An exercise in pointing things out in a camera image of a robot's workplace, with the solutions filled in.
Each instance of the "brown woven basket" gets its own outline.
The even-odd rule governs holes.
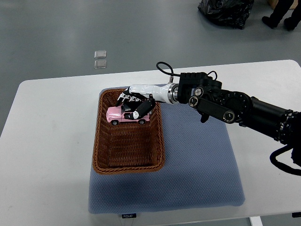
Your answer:
[[[124,89],[108,89],[99,97],[93,169],[99,174],[155,172],[164,166],[165,148],[160,104],[152,110],[150,121],[111,125],[108,107],[115,106]]]

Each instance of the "white table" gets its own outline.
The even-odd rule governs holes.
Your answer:
[[[223,89],[301,110],[301,68],[295,61],[218,65]],[[108,87],[167,83],[159,71],[24,81],[0,137],[0,225],[124,225],[115,214],[87,210],[99,92]],[[301,177],[274,167],[283,145],[249,128],[227,125],[246,200],[242,206],[141,213],[134,226],[244,218],[301,210]],[[290,161],[290,154],[281,157]]]

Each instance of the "blue cushion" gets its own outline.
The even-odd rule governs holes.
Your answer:
[[[99,175],[91,168],[90,213],[239,206],[245,197],[226,126],[188,105],[161,104],[166,161],[158,172]]]

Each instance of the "toy car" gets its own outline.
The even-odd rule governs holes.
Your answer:
[[[124,118],[125,115],[134,112],[141,103],[141,101],[125,102],[118,107],[109,107],[106,114],[107,121],[114,126],[122,122],[138,122],[139,124],[144,124],[146,121],[150,120],[150,113],[140,119],[131,120]]]

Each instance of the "black robotic arm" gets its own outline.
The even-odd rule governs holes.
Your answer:
[[[171,72],[162,70],[159,67],[160,64],[168,66]],[[242,92],[224,90],[214,71],[208,74],[204,72],[174,74],[172,67],[165,62],[158,62],[157,68],[171,76],[167,85],[161,88],[152,85],[144,85],[139,88],[139,85],[133,85],[126,89],[131,90],[135,87],[133,95],[143,93],[145,97],[146,95],[151,97],[149,99],[151,105],[148,104],[149,101],[145,101],[137,109],[136,113],[139,117],[146,115],[155,106],[155,101],[189,104],[201,115],[202,123],[212,116],[225,123],[239,123],[240,126],[249,127],[280,141],[286,146],[271,154],[272,164],[287,173],[301,176],[301,169],[293,169],[276,160],[278,155],[293,149],[293,162],[301,166],[301,113],[265,103]],[[215,74],[214,79],[209,76],[212,73]],[[179,84],[172,83],[173,76],[180,77]],[[147,90],[151,88],[152,91],[146,93],[145,87]],[[121,94],[117,104],[120,104],[120,100],[123,98],[124,94]]]

